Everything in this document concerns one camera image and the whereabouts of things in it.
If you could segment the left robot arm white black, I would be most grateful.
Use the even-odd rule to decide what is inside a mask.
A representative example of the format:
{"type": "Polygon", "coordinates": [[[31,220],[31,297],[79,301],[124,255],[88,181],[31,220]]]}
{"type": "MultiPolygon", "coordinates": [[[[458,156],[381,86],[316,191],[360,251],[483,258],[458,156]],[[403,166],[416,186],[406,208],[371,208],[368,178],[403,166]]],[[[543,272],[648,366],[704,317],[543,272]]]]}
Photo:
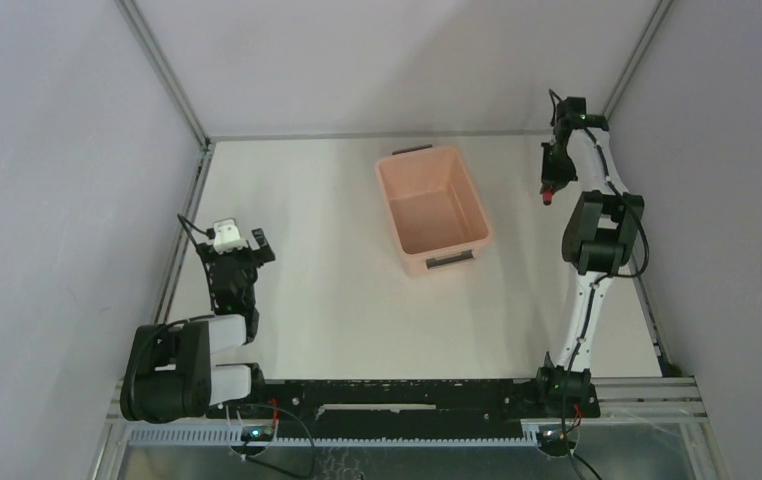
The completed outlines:
{"type": "Polygon", "coordinates": [[[201,417],[228,401],[247,417],[267,409],[270,392],[254,380],[254,364],[215,359],[257,336],[255,285],[260,268],[276,256],[262,229],[251,234],[255,247],[234,224],[223,222],[215,226],[211,241],[196,245],[209,313],[136,330],[120,396],[125,419],[170,423],[201,417]]]}

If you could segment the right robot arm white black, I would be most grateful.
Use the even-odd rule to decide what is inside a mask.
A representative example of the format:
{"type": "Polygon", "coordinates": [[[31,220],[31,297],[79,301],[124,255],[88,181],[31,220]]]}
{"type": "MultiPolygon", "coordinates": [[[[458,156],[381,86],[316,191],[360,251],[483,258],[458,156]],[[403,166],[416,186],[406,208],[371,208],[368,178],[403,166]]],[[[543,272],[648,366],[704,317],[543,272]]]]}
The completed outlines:
{"type": "Polygon", "coordinates": [[[551,92],[552,137],[543,143],[540,195],[550,205],[576,182],[580,195],[561,239],[561,257],[574,271],[567,293],[565,338],[547,352],[535,379],[541,412],[561,420],[590,417],[597,405],[591,357],[605,295],[619,278],[635,246],[649,249],[641,219],[642,196],[620,178],[605,116],[587,110],[583,97],[551,92]]]}

